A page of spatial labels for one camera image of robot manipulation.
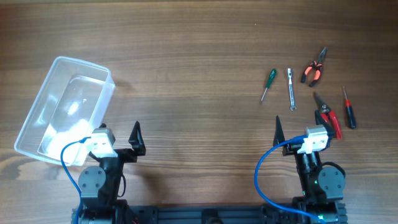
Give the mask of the orange black needle-nose pliers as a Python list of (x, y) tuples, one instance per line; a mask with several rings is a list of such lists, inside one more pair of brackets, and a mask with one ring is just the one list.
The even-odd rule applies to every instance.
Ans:
[(307, 79), (307, 77), (308, 77), (308, 74), (309, 74), (312, 70), (315, 71), (315, 76), (314, 76), (313, 80), (312, 80), (308, 85), (309, 85), (309, 87), (314, 87), (314, 86), (318, 83), (318, 81), (319, 81), (319, 79), (320, 79), (320, 77), (321, 77), (321, 75), (322, 75), (323, 61), (324, 61), (324, 59), (325, 59), (326, 53), (327, 53), (327, 47), (325, 47), (325, 48), (320, 52), (320, 54), (319, 54), (319, 56), (318, 56), (318, 60), (314, 60), (314, 61), (304, 70), (304, 72), (302, 73), (301, 79), (300, 79), (300, 82), (301, 82), (301, 83), (305, 83), (305, 82), (306, 82), (306, 79)]

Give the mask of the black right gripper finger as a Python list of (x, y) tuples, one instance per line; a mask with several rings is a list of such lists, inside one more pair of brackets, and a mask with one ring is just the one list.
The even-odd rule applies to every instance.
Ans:
[(317, 125), (324, 126), (329, 140), (332, 140), (335, 137), (334, 127), (329, 124), (330, 120), (326, 113), (321, 113), (320, 110), (315, 110), (315, 122)]
[(282, 125), (280, 122), (280, 118), (279, 118), (279, 116), (276, 116), (273, 146), (276, 146), (284, 141), (285, 141), (285, 137), (284, 137), (284, 132), (283, 132)]

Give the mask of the clear plastic container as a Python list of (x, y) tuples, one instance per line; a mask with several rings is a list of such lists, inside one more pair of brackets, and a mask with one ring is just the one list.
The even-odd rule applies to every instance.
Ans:
[(14, 149), (31, 158), (82, 166), (85, 146), (76, 142), (98, 128), (116, 85), (101, 65), (57, 57), (27, 115)]

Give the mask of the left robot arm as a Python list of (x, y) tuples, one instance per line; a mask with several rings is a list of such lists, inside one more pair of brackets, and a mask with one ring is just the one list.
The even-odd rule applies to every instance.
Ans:
[(119, 194), (126, 185), (124, 165), (137, 162), (146, 154), (139, 122), (135, 122), (128, 143), (130, 148), (115, 149), (116, 138), (111, 129), (102, 124), (85, 140), (88, 156), (98, 162), (89, 166), (78, 178), (81, 204), (72, 213), (72, 223), (139, 223), (138, 216)]

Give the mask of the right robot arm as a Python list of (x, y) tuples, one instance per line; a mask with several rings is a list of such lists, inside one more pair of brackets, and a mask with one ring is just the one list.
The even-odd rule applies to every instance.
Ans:
[[(316, 125), (305, 128), (305, 134), (287, 140), (280, 118), (275, 119), (273, 147), (259, 160), (254, 173), (254, 185), (266, 201), (261, 208), (261, 223), (347, 223), (343, 190), (346, 173), (334, 162), (322, 162), (320, 152), (330, 147), (336, 128), (330, 126), (319, 110), (315, 110)], [(265, 158), (278, 148), (283, 156), (294, 156), (303, 195), (290, 204), (278, 204), (260, 190), (258, 174)]]

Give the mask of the green handled screwdriver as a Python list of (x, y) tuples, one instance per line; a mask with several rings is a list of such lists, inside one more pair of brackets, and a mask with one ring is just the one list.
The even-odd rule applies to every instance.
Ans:
[(268, 79), (267, 79), (267, 82), (266, 82), (266, 85), (264, 88), (264, 92), (261, 97), (261, 103), (264, 101), (264, 98), (266, 97), (267, 90), (270, 88), (276, 75), (277, 75), (277, 70), (275, 68), (273, 68), (268, 76)]

